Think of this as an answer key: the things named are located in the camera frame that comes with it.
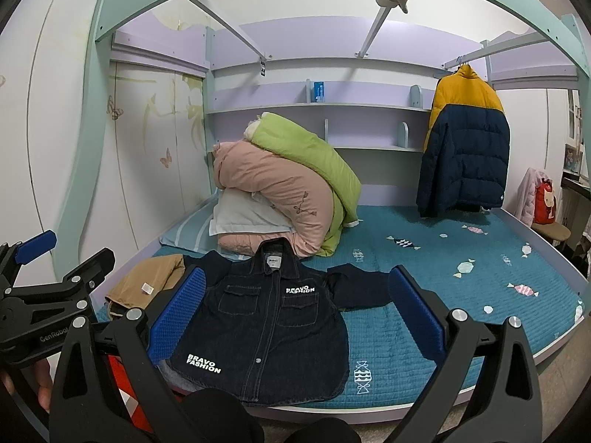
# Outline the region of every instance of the floor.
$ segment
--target floor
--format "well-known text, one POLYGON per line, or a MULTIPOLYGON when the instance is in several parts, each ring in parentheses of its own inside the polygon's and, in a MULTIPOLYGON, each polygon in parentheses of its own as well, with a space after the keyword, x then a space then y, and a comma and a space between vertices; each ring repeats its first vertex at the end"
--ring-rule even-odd
MULTIPOLYGON (((578 325, 569 342, 552 357, 538 366, 540 390, 542 393, 543 437, 546 439, 566 416, 568 410, 580 395, 591 377, 591 318, 578 325)), ((456 426, 466 405, 453 408, 445 421, 442 431, 456 426)), ((265 443, 283 443, 301 426, 260 420, 265 429, 265 443)), ((382 443, 396 427, 395 422, 356 425, 363 443, 382 443)))

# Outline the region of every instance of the dark denim jacket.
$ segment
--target dark denim jacket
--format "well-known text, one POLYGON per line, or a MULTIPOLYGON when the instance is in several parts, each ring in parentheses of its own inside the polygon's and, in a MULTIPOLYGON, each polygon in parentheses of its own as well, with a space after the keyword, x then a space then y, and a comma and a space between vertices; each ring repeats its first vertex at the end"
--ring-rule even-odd
POLYGON ((250 260, 233 263, 209 252, 194 263, 208 287, 170 366, 251 405, 339 395, 349 376, 349 342, 338 308, 390 301, 386 274, 351 265, 328 274, 306 268, 284 238, 264 243, 250 260))

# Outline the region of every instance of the red bag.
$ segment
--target red bag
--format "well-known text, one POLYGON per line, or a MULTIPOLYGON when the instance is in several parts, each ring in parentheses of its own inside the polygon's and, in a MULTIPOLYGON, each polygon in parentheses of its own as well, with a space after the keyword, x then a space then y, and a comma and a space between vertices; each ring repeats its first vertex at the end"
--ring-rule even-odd
POLYGON ((556 197, 552 183, 545 180, 536 188, 536 206, 534 208, 534 223, 548 225, 556 218, 556 197))

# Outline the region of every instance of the yellow and navy jacket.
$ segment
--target yellow and navy jacket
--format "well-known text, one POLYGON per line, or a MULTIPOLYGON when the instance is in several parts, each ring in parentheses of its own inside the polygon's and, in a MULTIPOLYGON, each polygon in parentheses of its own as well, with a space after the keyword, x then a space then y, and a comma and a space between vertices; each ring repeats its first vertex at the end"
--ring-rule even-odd
POLYGON ((423 216, 502 206, 509 124, 499 97, 470 65, 439 81, 423 149, 417 191, 423 216))

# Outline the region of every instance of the metal screw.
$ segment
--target metal screw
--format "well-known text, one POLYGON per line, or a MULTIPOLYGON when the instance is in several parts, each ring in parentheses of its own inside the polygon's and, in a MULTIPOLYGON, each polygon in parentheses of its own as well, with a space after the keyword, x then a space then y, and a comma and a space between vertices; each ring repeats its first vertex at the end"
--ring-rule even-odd
POLYGON ((74 328, 82 328, 84 326, 84 323, 86 323, 86 318, 84 316, 76 316, 76 318, 74 318, 74 321, 72 322, 74 328))
POLYGON ((127 319, 131 319, 131 321, 135 321, 140 319, 142 316, 142 311, 139 308, 132 308, 125 314, 127 319))
POLYGON ((463 309, 457 308, 451 312, 451 316, 453 319, 457 321, 466 321, 468 319, 468 313, 466 313, 463 309))
POLYGON ((521 328, 521 319, 517 318, 517 316, 510 316, 509 325, 513 328, 521 328))

